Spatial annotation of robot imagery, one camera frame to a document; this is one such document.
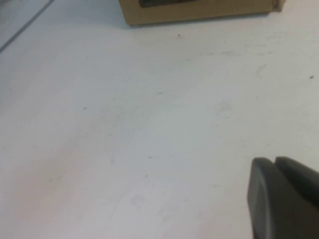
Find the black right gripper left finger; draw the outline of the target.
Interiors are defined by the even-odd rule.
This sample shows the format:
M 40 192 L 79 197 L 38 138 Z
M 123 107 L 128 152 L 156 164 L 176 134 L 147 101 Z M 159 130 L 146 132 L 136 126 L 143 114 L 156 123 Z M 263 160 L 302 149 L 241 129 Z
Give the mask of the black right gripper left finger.
M 319 201 L 307 201 L 267 158 L 254 158 L 247 203 L 255 239 L 317 239 Z

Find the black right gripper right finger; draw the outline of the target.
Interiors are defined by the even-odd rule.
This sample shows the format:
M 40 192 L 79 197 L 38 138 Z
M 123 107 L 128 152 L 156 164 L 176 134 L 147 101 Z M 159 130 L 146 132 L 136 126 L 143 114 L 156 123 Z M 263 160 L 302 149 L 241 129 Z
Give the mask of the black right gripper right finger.
M 277 157 L 275 165 L 307 201 L 319 200 L 319 173 L 288 157 Z

